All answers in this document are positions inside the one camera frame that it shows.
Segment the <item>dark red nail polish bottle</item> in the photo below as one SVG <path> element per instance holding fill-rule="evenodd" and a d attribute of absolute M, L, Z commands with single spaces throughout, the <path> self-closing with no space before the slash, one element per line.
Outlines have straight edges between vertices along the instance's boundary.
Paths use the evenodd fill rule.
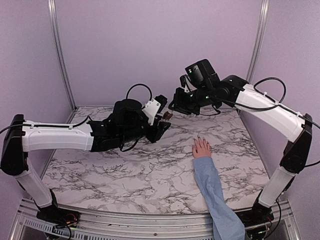
<path fill-rule="evenodd" d="M 173 114 L 167 111 L 164 113 L 163 119 L 166 121 L 169 121 L 172 118 L 172 116 L 173 116 Z"/>

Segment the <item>forearm in blue sleeve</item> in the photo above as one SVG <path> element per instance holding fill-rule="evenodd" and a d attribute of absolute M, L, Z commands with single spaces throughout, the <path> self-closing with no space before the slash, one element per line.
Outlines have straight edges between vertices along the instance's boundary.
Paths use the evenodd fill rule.
<path fill-rule="evenodd" d="M 245 226 L 235 212 L 227 206 L 220 177 L 211 157 L 192 160 L 195 181 L 204 197 L 212 218 L 215 240 L 244 240 Z"/>

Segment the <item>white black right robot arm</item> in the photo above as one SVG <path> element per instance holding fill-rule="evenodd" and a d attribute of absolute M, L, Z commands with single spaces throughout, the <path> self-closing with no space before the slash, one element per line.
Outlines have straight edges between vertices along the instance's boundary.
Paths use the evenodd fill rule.
<path fill-rule="evenodd" d="M 279 167 L 256 198 L 247 219 L 258 224 L 271 212 L 277 198 L 306 166 L 312 142 L 312 117 L 302 115 L 257 89 L 237 75 L 220 79 L 207 59 L 185 68 L 181 86 L 175 90 L 169 109 L 199 115 L 202 107 L 222 104 L 247 112 L 280 132 L 287 139 Z"/>

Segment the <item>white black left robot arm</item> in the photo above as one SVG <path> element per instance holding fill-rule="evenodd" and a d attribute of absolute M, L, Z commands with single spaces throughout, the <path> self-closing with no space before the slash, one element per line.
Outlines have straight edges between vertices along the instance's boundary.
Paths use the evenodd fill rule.
<path fill-rule="evenodd" d="M 55 194 L 47 188 L 28 162 L 28 153 L 37 150 L 74 149 L 106 152 L 132 150 L 145 137 L 157 142 L 170 127 L 161 120 L 160 112 L 168 100 L 158 95 L 145 105 L 126 98 L 114 104 L 112 113 L 104 120 L 89 116 L 77 124 L 40 123 L 14 116 L 3 140 L 0 169 L 13 176 L 33 198 L 39 211 L 53 223 L 63 219 Z"/>

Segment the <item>person's hand with painted nails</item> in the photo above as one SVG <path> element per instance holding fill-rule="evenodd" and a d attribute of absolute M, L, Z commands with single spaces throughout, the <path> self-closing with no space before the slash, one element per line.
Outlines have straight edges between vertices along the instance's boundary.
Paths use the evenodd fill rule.
<path fill-rule="evenodd" d="M 198 135 L 197 138 L 194 139 L 192 155 L 194 159 L 212 156 L 211 146 L 204 137 Z"/>

